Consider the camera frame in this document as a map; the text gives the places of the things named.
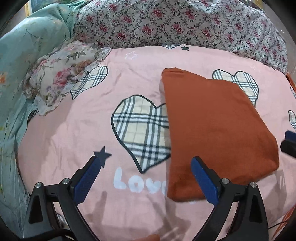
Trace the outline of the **person's left hand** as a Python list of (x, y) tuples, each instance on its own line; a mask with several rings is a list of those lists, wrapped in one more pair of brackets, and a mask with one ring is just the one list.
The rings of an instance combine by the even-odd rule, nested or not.
[(160, 241), (160, 236), (158, 234), (148, 235), (147, 237), (139, 238), (132, 241)]

